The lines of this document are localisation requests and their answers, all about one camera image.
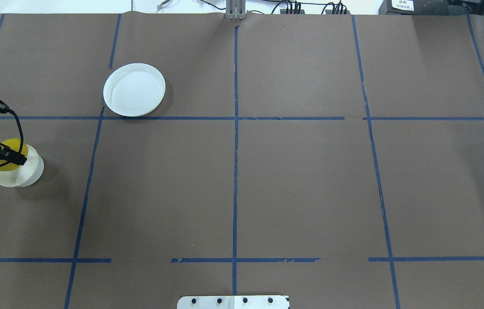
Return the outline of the yellow lemon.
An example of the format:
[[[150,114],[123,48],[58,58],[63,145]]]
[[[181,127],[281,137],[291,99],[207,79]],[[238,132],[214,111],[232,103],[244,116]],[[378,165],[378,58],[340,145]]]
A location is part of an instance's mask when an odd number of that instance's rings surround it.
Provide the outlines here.
[[[2,142],[2,144],[5,146],[8,146],[14,152],[18,152],[21,147],[21,139],[20,138],[6,139]],[[0,159],[0,165],[8,162],[8,164],[4,165],[3,167],[0,167],[0,171],[8,172],[8,171],[17,170],[18,168],[20,168],[20,166],[22,166],[27,161],[29,150],[25,143],[22,143],[22,150],[20,151],[20,153],[22,154],[23,157],[20,157],[20,155],[13,153],[12,157],[8,157],[8,159],[6,160]]]

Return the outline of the white bowl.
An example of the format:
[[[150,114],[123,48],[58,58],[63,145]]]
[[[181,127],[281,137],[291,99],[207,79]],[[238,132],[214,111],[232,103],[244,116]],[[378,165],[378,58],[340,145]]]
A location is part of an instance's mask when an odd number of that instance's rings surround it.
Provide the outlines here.
[[[0,171],[0,185],[6,188],[21,188],[37,182],[44,171],[44,161],[32,146],[27,145],[27,161],[13,171]]]

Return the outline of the white plate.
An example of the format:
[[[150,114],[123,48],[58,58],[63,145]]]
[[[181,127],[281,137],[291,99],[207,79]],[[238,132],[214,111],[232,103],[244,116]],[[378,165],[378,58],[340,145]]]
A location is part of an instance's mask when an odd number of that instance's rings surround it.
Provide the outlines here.
[[[118,115],[142,117],[161,104],[166,89],[165,78],[157,68],[132,63],[110,74],[103,86],[103,100]]]

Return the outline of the brown paper table cover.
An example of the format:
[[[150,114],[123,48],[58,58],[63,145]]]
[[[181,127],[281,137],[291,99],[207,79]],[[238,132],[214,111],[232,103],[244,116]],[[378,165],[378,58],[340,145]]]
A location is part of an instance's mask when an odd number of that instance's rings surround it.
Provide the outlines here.
[[[0,186],[0,309],[484,309],[484,16],[4,14],[0,99],[45,163]]]

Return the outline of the black power box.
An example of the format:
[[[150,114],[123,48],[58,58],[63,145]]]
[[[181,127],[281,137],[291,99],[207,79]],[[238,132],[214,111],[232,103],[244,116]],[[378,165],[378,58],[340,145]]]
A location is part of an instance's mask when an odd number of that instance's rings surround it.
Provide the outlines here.
[[[383,0],[379,15],[458,16],[467,10],[454,0]]]

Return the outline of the metal base plate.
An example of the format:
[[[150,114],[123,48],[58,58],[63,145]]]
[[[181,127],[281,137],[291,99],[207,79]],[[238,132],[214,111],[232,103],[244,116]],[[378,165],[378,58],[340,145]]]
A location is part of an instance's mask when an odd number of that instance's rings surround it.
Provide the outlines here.
[[[181,297],[177,309],[289,309],[288,296],[226,295]]]

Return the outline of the aluminium frame post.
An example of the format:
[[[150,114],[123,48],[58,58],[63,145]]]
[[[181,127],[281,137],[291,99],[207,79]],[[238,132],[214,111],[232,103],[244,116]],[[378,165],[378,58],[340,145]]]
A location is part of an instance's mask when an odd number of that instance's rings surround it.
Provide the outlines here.
[[[226,0],[225,18],[227,20],[244,20],[246,16],[246,0]]]

